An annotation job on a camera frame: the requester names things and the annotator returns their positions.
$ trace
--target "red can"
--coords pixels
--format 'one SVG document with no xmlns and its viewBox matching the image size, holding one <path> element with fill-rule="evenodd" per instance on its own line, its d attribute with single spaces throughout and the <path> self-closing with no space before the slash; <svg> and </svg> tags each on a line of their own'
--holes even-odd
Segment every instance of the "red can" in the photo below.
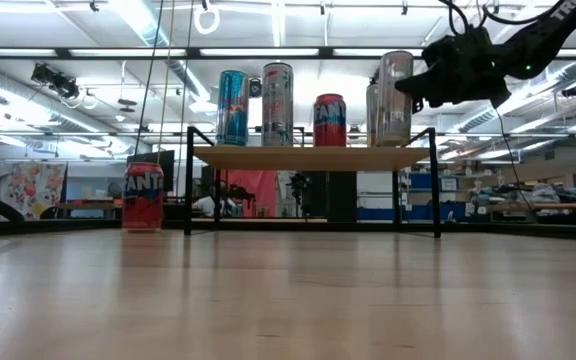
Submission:
<svg viewBox="0 0 576 360">
<path fill-rule="evenodd" d="M 164 172 L 158 164 L 131 163 L 124 175 L 122 228 L 159 231 L 163 219 Z"/>
<path fill-rule="evenodd" d="M 315 146 L 346 146 L 346 103 L 338 94 L 317 97 L 314 109 Z"/>
</svg>

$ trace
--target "soda can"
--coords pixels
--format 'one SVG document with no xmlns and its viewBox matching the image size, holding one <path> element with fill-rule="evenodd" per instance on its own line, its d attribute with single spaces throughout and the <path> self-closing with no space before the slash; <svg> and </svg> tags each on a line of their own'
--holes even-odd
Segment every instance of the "soda can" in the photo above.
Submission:
<svg viewBox="0 0 576 360">
<path fill-rule="evenodd" d="M 366 89 L 366 133 L 367 145 L 373 147 L 377 140 L 377 102 L 379 100 L 379 85 L 370 84 Z"/>
<path fill-rule="evenodd" d="M 377 146 L 398 146 L 410 141 L 412 97 L 395 88 L 398 80 L 412 76 L 413 56 L 392 51 L 381 58 L 377 105 Z"/>
<path fill-rule="evenodd" d="M 246 146 L 248 141 L 248 75 L 228 70 L 219 78 L 217 145 Z"/>
<path fill-rule="evenodd" d="M 338 94 L 317 97 L 314 109 L 315 146 L 346 146 L 346 103 Z"/>
<path fill-rule="evenodd" d="M 122 228 L 158 232 L 164 206 L 164 173 L 158 164 L 131 163 L 124 175 Z"/>
<path fill-rule="evenodd" d="M 292 146 L 293 70 L 284 63 L 264 66 L 262 146 Z"/>
</svg>

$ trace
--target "wooden floor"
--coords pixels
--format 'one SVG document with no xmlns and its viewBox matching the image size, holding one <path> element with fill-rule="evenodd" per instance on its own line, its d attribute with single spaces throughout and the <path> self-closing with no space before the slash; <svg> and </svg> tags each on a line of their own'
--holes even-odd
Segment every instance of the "wooden floor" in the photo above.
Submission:
<svg viewBox="0 0 576 360">
<path fill-rule="evenodd" d="M 9 237 L 0 239 L 0 359 L 576 360 L 576 242 Z"/>
</svg>

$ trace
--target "fanta logo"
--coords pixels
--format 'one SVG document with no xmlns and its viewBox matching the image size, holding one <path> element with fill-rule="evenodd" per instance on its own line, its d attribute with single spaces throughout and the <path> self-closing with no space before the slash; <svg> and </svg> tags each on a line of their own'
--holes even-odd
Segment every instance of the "fanta logo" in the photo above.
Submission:
<svg viewBox="0 0 576 360">
<path fill-rule="evenodd" d="M 164 178 L 159 173 L 146 172 L 143 176 L 126 176 L 126 194 L 157 191 L 164 187 Z"/>
<path fill-rule="evenodd" d="M 315 106 L 315 122 L 322 122 L 330 118 L 346 117 L 346 109 L 340 102 Z"/>
</svg>

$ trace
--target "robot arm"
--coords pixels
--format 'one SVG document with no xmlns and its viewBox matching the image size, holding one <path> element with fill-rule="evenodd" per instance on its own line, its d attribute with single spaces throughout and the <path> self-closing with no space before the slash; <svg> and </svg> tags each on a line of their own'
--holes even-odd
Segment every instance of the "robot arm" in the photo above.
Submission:
<svg viewBox="0 0 576 360">
<path fill-rule="evenodd" d="M 487 99 L 496 108 L 511 95 L 504 77 L 524 80 L 539 75 L 575 29 L 576 0 L 559 0 L 500 45 L 492 44 L 483 26 L 467 25 L 463 34 L 445 36 L 424 49 L 428 71 L 400 80 L 395 87 L 416 102 L 426 99 L 431 107 Z"/>
</svg>

